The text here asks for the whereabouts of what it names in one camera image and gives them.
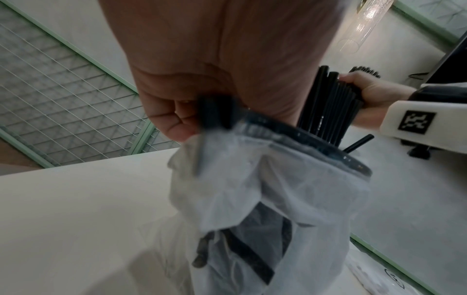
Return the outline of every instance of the white table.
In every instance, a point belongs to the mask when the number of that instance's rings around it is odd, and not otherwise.
[[[146,241],[175,151],[0,176],[0,294],[173,294]],[[367,292],[345,268],[325,295]]]

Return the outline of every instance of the green trim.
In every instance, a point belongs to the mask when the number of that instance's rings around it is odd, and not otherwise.
[[[155,129],[156,127],[151,123],[149,119],[147,119],[146,124],[144,124],[144,127],[141,129],[141,132],[138,135],[137,141],[133,143],[133,146],[128,151],[128,154],[129,155],[140,154],[144,146],[146,145],[149,137],[151,136],[151,134],[154,132]]]
[[[424,283],[422,280],[417,278],[416,276],[412,275],[410,272],[408,272],[406,269],[404,269],[402,266],[397,264],[395,261],[387,257],[386,255],[382,254],[376,248],[371,246],[369,243],[365,242],[362,240],[360,237],[358,237],[355,234],[350,234],[350,240],[352,242],[360,244],[362,247],[366,248],[368,251],[374,253],[377,257],[381,258],[383,261],[391,265],[393,268],[396,270],[400,271],[404,275],[406,275],[409,279],[411,279],[413,282],[415,282],[417,285],[425,289],[426,291],[430,292],[433,295],[440,295],[438,292],[436,292],[432,287],[430,287],[428,284]]]
[[[40,28],[41,30],[43,30],[45,33],[47,33],[51,37],[57,39],[60,43],[62,43],[66,47],[70,48],[71,50],[76,52],[78,55],[80,55],[83,58],[87,59],[90,63],[92,63],[93,65],[95,65],[99,69],[103,70],[106,74],[108,74],[109,76],[111,76],[112,78],[117,80],[118,82],[122,83],[123,85],[125,85],[129,89],[133,90],[134,92],[138,93],[138,90],[136,89],[136,87],[133,84],[131,84],[127,80],[123,79],[122,77],[120,77],[119,75],[117,75],[116,73],[111,71],[109,68],[105,67],[104,65],[102,65],[101,63],[99,63],[98,61],[96,61],[95,59],[93,59],[92,57],[87,55],[86,53],[84,53],[82,50],[80,50],[79,48],[74,46],[72,43],[70,43],[67,40],[65,40],[64,38],[62,38],[60,35],[58,35],[58,34],[52,32],[51,30],[49,30],[46,26],[44,26],[39,21],[37,21],[34,18],[30,17],[25,12],[22,12],[21,9],[16,7],[14,4],[11,4],[10,2],[8,2],[6,0],[0,0],[0,3],[3,3],[4,5],[8,6],[11,10],[13,10],[14,12],[19,14],[20,16],[22,16],[26,20],[30,21],[33,25],[35,25],[38,28]]]
[[[416,10],[411,8],[410,6],[404,4],[401,1],[396,1],[392,8],[407,18],[409,21],[413,22],[417,26],[421,27],[431,35],[435,36],[439,39],[442,43],[446,45],[453,46],[459,41],[459,37],[456,37],[454,34],[446,30],[445,28],[437,25],[433,21],[431,21],[426,16],[418,13]]]
[[[13,136],[9,135],[6,133],[4,130],[0,129],[0,138],[2,138],[4,141],[7,143],[11,144],[14,146],[16,149],[18,149],[20,152],[28,156],[31,160],[39,164],[40,166],[44,168],[53,168],[55,167],[48,161],[46,161],[43,157],[39,156],[37,153],[35,153],[33,150],[28,148],[26,145],[22,144],[20,141],[18,141],[16,138]]]

